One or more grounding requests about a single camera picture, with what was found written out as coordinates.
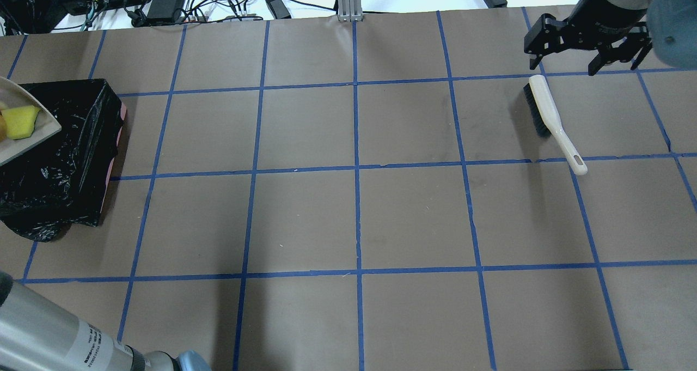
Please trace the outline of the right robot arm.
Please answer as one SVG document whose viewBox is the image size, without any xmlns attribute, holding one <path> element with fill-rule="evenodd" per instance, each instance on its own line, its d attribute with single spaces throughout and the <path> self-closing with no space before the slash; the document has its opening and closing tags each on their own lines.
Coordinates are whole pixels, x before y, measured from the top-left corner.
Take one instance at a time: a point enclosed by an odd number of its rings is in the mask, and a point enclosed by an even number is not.
<svg viewBox="0 0 697 371">
<path fill-rule="evenodd" d="M 545 56 L 570 49 L 595 51 L 593 76 L 605 65 L 631 63 L 636 70 L 648 53 L 675 68 L 695 68 L 696 0 L 579 0 L 558 20 L 542 14 L 524 38 L 531 70 Z"/>
</svg>

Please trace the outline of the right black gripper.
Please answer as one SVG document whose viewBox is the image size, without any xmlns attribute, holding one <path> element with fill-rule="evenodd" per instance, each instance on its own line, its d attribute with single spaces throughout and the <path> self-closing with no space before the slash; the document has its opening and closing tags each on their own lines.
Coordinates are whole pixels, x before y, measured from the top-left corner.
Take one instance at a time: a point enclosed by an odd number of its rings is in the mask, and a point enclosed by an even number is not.
<svg viewBox="0 0 697 371">
<path fill-rule="evenodd" d="M 643 21 L 649 0 L 579 0 L 570 15 L 558 20 L 544 13 L 524 38 L 524 52 L 535 70 L 545 56 L 569 49 L 596 51 L 588 64 L 588 76 L 606 65 L 631 63 L 637 70 L 653 43 Z"/>
</svg>

